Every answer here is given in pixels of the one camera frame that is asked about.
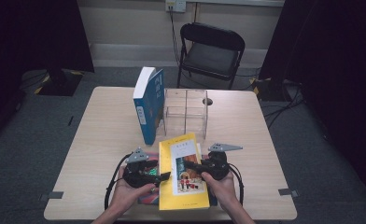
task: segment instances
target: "person's right hand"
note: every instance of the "person's right hand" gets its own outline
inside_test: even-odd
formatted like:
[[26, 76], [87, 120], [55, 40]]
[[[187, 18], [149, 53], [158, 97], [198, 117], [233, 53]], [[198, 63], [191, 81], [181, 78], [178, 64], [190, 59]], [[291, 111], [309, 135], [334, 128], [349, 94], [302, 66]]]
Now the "person's right hand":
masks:
[[233, 184], [233, 174], [230, 171], [223, 179], [216, 180], [207, 172], [202, 172], [201, 176], [209, 186], [212, 194], [218, 198], [220, 206], [223, 210], [231, 204], [238, 201], [235, 195], [235, 187]]

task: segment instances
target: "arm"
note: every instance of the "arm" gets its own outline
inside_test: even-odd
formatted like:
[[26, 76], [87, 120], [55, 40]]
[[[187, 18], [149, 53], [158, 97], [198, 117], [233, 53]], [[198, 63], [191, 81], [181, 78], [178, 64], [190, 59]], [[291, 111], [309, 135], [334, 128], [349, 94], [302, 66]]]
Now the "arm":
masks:
[[219, 181], [206, 172], [202, 172], [202, 177], [211, 188], [212, 194], [218, 198], [221, 208], [235, 224], [255, 223], [236, 198], [232, 172]]
[[119, 177], [116, 187], [114, 188], [111, 203], [102, 215], [93, 221], [93, 224], [113, 223], [117, 218], [121, 217], [128, 209], [130, 209], [140, 196], [154, 191], [156, 188], [154, 184], [146, 184], [142, 188], [135, 189], [122, 179], [123, 173], [124, 167], [120, 167]]

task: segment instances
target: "gray carpet floor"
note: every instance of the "gray carpet floor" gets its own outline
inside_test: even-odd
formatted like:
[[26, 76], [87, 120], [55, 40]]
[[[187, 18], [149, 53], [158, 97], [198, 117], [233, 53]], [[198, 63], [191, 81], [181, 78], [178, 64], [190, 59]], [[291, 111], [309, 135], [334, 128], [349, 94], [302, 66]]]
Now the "gray carpet floor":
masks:
[[[42, 71], [23, 76], [27, 95], [21, 109], [0, 132], [0, 223], [90, 223], [47, 221], [47, 202], [75, 136], [85, 107], [97, 86], [133, 87], [141, 68], [95, 68], [86, 73], [72, 97], [35, 95]], [[165, 86], [176, 86], [177, 69], [163, 68]], [[240, 69], [233, 89], [251, 91], [249, 79], [258, 69]], [[183, 77], [195, 89], [226, 89], [227, 82], [209, 77]], [[289, 87], [292, 96], [296, 87]], [[296, 101], [301, 100], [298, 94]], [[294, 198], [298, 216], [282, 223], [366, 223], [366, 188], [345, 158], [325, 140], [321, 122], [303, 103], [274, 111], [286, 102], [260, 102], [277, 155]], [[258, 221], [259, 223], [279, 223]]]

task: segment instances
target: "baseboard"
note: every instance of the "baseboard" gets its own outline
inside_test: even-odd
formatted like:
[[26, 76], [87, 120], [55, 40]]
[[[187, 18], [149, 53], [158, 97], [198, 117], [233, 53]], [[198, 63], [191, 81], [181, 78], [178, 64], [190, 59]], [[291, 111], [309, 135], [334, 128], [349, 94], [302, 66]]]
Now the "baseboard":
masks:
[[[170, 46], [90, 44], [90, 50], [95, 67], [177, 66]], [[246, 49], [241, 67], [262, 67], [266, 53], [267, 49]]]

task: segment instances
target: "chair backrest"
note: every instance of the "chair backrest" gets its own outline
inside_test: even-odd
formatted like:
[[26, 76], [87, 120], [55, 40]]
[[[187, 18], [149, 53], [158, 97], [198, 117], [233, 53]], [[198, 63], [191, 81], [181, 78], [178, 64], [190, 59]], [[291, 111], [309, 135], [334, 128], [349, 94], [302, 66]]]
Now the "chair backrest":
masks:
[[211, 25], [193, 22], [187, 23], [180, 29], [182, 43], [185, 39], [196, 43], [219, 47], [222, 49], [232, 49], [244, 51], [244, 39], [234, 31], [224, 30]]

